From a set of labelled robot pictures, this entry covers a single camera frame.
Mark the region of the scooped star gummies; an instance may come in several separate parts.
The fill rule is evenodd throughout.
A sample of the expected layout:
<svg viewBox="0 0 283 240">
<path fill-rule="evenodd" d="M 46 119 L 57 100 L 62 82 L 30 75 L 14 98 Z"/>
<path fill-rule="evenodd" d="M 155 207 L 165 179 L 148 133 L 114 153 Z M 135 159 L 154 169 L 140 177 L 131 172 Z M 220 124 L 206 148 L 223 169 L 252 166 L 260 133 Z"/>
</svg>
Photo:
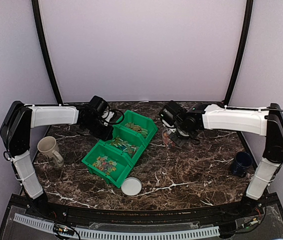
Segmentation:
<svg viewBox="0 0 283 240">
<path fill-rule="evenodd" d="M 173 147 L 173 143 L 174 142 L 170 139 L 169 134 L 167 132 L 164 132 L 162 134 L 162 140 L 163 140 L 164 145 L 167 148 L 172 148 Z"/>
</svg>

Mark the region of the white jar lid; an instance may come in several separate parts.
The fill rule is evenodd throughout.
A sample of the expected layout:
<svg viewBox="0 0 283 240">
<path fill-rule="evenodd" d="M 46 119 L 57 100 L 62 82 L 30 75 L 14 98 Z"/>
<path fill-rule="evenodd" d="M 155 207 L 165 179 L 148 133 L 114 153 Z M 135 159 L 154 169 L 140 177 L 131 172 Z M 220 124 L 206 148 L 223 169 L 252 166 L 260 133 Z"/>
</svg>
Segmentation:
<svg viewBox="0 0 283 240">
<path fill-rule="evenodd" d="M 135 177 L 128 177 L 124 180 L 120 189 L 127 196 L 136 196 L 142 190 L 142 183 Z"/>
</svg>

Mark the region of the clear plastic jar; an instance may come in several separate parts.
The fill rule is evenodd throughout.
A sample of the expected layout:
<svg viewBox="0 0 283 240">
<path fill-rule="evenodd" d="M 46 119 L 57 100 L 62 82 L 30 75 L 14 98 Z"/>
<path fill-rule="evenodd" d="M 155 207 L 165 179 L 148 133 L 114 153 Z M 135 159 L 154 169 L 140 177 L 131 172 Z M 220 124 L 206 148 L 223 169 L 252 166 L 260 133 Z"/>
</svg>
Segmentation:
<svg viewBox="0 0 283 240">
<path fill-rule="evenodd" d="M 173 148 L 175 146 L 175 143 L 170 139 L 170 133 L 172 131 L 167 128 L 167 129 L 164 129 L 162 131 L 162 141 L 163 141 L 163 144 L 165 145 L 165 147 L 167 148 Z"/>
</svg>

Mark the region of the green three-compartment bin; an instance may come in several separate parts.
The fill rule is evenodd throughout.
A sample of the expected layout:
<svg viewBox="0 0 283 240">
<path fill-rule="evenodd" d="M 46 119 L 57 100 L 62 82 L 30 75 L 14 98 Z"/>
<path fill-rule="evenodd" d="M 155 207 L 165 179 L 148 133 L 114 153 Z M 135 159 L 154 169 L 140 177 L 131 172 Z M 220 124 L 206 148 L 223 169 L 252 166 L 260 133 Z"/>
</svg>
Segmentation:
<svg viewBox="0 0 283 240">
<path fill-rule="evenodd" d="M 81 162 L 90 174 L 120 188 L 157 131 L 151 118 L 126 110 L 113 126 L 110 139 L 99 140 Z"/>
</svg>

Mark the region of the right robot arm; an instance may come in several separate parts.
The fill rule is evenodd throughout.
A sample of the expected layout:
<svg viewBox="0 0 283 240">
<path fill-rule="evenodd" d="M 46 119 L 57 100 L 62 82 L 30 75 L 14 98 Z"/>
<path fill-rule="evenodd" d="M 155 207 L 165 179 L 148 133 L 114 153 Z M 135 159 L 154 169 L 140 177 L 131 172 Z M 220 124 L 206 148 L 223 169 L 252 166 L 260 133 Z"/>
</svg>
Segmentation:
<svg viewBox="0 0 283 240">
<path fill-rule="evenodd" d="M 196 103 L 186 109 L 171 100 L 162 115 L 168 117 L 168 126 L 188 138 L 194 138 L 198 131 L 225 130 L 265 139 L 260 161 L 246 188 L 246 198 L 236 207 L 241 217 L 249 216 L 256 209 L 255 200 L 261 198 L 283 165 L 283 108 L 277 103 L 264 107 Z"/>
</svg>

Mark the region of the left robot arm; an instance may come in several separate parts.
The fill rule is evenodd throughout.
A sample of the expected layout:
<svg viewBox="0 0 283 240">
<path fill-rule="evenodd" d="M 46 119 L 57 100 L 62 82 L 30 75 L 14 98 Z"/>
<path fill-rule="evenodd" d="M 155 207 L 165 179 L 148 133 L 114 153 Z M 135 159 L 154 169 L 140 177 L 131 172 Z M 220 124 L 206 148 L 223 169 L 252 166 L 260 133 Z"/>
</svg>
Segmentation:
<svg viewBox="0 0 283 240">
<path fill-rule="evenodd" d="M 52 214 L 47 195 L 40 184 L 30 157 L 31 130 L 51 125 L 79 125 L 94 137 L 106 141 L 113 132 L 113 123 L 103 117 L 110 112 L 109 103 L 99 96 L 90 102 L 73 105 L 34 105 L 14 101 L 0 127 L 4 158 L 11 162 L 17 180 L 32 200 L 32 209 L 41 218 Z"/>
</svg>

